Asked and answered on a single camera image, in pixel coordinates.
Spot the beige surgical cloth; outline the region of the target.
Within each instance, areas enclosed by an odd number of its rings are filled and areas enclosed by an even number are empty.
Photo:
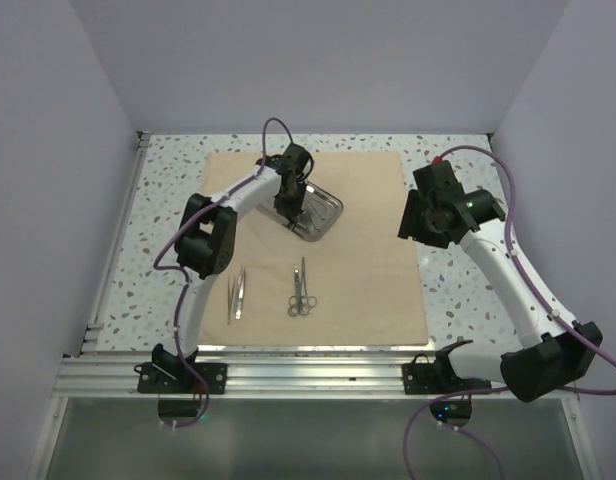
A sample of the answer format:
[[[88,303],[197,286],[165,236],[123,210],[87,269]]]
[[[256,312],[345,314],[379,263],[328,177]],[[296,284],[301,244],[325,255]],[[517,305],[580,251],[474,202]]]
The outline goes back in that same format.
[[[424,346],[428,342],[417,251],[397,236],[406,200],[395,151],[314,154],[311,181],[344,210],[306,242],[253,210],[238,222],[233,259],[215,282],[198,341],[224,346]],[[288,315],[294,267],[306,261],[308,315]],[[242,317],[237,280],[246,268]],[[234,279],[232,321],[227,284]]]

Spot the steel forceps with rings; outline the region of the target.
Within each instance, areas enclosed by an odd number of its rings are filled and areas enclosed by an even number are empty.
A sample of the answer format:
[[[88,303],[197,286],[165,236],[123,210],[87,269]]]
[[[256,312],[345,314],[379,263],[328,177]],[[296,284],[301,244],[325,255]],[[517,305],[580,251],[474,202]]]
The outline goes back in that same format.
[[[294,267],[293,282],[294,294],[289,298],[287,311],[288,315],[291,317],[301,315],[303,308],[302,284],[298,266]]]

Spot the steel surgical scissors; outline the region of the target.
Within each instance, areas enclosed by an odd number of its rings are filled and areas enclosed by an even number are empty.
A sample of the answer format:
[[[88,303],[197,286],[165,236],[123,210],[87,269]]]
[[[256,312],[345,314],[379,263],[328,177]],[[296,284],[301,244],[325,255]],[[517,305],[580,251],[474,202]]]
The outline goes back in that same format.
[[[300,267],[300,294],[300,314],[308,315],[317,306],[318,300],[308,293],[305,258],[302,258]]]

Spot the steel tweezers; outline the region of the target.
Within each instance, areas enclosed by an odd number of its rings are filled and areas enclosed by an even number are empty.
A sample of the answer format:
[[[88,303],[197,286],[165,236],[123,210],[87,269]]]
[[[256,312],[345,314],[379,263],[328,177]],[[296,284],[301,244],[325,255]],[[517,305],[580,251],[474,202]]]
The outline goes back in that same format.
[[[237,287],[236,287],[236,297],[235,297],[235,304],[234,304],[234,318],[236,320],[240,320],[242,317],[243,303],[244,303],[244,296],[245,296],[245,283],[246,283],[246,268],[243,267],[240,271],[240,275],[237,280]]]
[[[230,325],[232,321],[232,311],[233,311],[233,303],[234,303],[234,279],[232,277],[228,278],[227,284],[227,324]]]

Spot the steel instrument tray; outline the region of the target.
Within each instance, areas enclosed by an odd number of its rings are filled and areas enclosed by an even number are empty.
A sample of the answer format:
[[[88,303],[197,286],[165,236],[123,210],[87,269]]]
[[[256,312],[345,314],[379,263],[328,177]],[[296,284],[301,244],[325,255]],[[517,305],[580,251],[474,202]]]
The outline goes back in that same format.
[[[341,216],[344,205],[330,192],[308,182],[301,211],[296,220],[288,220],[279,214],[274,209],[273,198],[260,204],[257,210],[303,241],[317,242]]]

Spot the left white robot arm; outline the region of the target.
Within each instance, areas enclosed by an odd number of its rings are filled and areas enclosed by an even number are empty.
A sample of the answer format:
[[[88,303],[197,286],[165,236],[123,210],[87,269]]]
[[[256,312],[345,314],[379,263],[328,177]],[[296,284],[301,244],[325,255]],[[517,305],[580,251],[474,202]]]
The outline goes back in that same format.
[[[153,268],[184,276],[175,305],[172,336],[157,344],[151,360],[136,367],[142,394],[214,394],[213,375],[224,375],[219,364],[196,363],[198,334],[211,290],[234,256],[238,222],[267,200],[289,218],[303,206],[306,175],[254,169],[247,177],[210,197],[192,195],[182,222],[159,252]]]

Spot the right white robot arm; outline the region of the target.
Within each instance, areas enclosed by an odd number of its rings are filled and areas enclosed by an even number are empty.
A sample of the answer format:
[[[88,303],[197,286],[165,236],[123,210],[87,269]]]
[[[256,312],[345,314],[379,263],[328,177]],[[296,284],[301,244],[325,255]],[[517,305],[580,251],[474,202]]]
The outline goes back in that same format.
[[[518,272],[516,267],[528,260],[506,240],[506,215],[492,194],[466,194],[460,187],[450,193],[443,200],[434,191],[410,191],[398,235],[439,248],[459,245],[503,304],[521,347],[498,353],[472,340],[457,341],[438,350],[434,362],[415,377],[449,393],[503,383],[524,402],[583,377],[603,339],[599,328],[579,323],[556,299],[540,303],[536,296],[550,297],[549,289],[543,281],[529,287]]]

